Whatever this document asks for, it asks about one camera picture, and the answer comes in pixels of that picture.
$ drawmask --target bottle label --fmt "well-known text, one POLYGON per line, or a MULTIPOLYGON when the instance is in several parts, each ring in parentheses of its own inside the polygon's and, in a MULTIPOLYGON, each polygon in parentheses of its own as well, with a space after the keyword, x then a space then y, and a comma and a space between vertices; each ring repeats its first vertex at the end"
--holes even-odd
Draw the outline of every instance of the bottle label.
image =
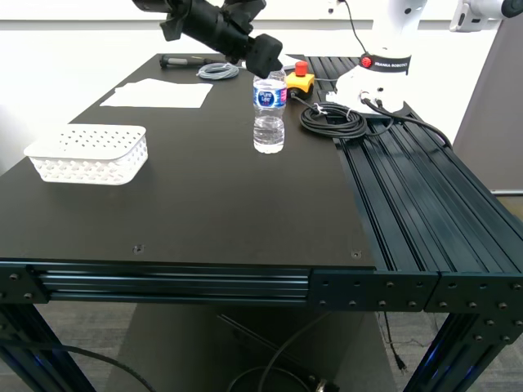
POLYGON ((287 89, 264 91, 254 87, 254 104, 262 108, 283 108, 287 102, 287 89))

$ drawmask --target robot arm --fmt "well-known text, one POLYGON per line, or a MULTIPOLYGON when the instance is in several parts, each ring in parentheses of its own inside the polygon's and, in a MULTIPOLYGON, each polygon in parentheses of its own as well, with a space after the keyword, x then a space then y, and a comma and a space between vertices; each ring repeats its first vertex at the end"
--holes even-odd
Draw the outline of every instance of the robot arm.
POLYGON ((282 68, 278 56, 282 43, 261 34, 249 37, 251 22, 265 8, 265 0, 225 0, 215 7, 205 0, 132 0, 143 11, 165 12, 168 18, 160 26, 168 41, 184 33, 226 55, 236 64, 245 59, 247 69, 260 78, 282 68))
POLYGON ((523 12, 523 0, 459 0, 450 31, 481 31, 489 19, 513 18, 523 12))
MULTIPOLYGON (((405 84, 415 36, 427 0, 382 0, 374 20, 374 45, 360 65, 337 81, 335 101, 364 114, 377 114, 362 98, 382 103, 391 112, 404 108, 405 84)), ((489 18, 503 20, 520 15, 523 0, 459 0, 450 26, 452 31, 480 31, 489 18)))

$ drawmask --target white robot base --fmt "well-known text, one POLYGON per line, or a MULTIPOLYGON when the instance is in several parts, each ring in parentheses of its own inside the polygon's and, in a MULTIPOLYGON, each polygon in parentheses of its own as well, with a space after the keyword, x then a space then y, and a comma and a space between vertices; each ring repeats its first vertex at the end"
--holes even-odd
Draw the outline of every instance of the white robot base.
POLYGON ((362 98, 369 98, 375 105, 380 100, 388 112, 399 112, 405 104, 406 83, 406 73, 375 72, 357 65, 337 80, 337 93, 329 100, 362 114, 376 114, 361 102, 362 98))

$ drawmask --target black tool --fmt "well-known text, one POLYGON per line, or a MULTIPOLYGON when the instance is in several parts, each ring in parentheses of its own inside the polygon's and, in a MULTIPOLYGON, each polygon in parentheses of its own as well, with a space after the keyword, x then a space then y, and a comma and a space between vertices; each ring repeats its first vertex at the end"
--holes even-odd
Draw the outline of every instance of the black tool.
POLYGON ((179 55, 160 55, 160 67, 166 69, 169 65, 181 66, 181 67, 201 67, 207 64, 215 64, 223 62, 220 60, 206 59, 203 57, 191 56, 191 57, 179 57, 179 55))
POLYGON ((186 34, 223 53, 231 64, 245 59, 247 70, 260 78, 282 68, 278 60, 283 47, 280 41, 267 34, 249 37, 251 23, 265 8, 265 0, 225 0, 222 7, 205 0, 132 1, 143 11, 168 13, 160 24, 168 41, 186 34))

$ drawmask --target screwdriver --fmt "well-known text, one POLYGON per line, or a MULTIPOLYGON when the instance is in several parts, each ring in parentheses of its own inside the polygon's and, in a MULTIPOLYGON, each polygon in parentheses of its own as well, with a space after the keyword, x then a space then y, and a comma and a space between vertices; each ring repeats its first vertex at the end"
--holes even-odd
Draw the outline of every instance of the screwdriver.
POLYGON ((169 65, 175 66, 202 66, 207 64, 221 63, 223 60, 205 59, 203 57, 191 56, 188 58, 176 57, 176 55, 161 55, 160 67, 166 69, 169 65))

